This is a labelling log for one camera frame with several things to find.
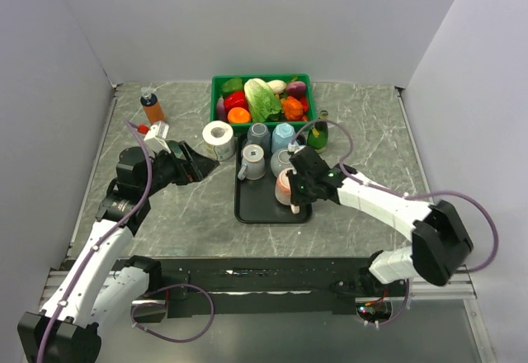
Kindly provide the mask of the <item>pink mug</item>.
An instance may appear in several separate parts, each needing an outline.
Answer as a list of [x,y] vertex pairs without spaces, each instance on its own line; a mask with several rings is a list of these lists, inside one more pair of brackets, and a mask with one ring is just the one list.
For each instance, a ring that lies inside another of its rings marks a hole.
[[297,215],[300,212],[300,208],[291,203],[290,180],[287,176],[287,172],[290,170],[292,170],[292,167],[288,167],[278,174],[275,185],[275,198],[280,204],[288,206],[294,215]]

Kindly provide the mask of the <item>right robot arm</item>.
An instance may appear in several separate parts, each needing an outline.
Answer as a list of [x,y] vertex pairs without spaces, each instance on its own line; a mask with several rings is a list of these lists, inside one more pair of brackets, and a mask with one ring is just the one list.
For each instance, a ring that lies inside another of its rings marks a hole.
[[330,200],[388,225],[410,243],[370,256],[360,270],[361,288],[368,295],[416,277],[446,285],[473,251],[456,208],[447,201],[430,204],[392,195],[353,167],[330,167],[309,147],[298,148],[288,159],[291,165],[279,177],[267,172],[256,181],[237,178],[236,218],[249,224],[298,224],[311,215],[315,201]]

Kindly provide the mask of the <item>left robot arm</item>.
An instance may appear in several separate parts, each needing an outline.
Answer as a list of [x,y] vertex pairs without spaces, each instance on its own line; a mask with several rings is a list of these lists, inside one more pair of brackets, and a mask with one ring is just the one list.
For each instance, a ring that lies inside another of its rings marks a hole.
[[17,325],[29,362],[97,360],[102,338],[122,310],[163,288],[160,261],[141,256],[128,259],[116,279],[107,279],[148,214],[149,197],[170,184],[201,182],[218,166],[185,142],[171,141],[153,156],[143,147],[120,153],[78,259],[40,312],[24,313]]

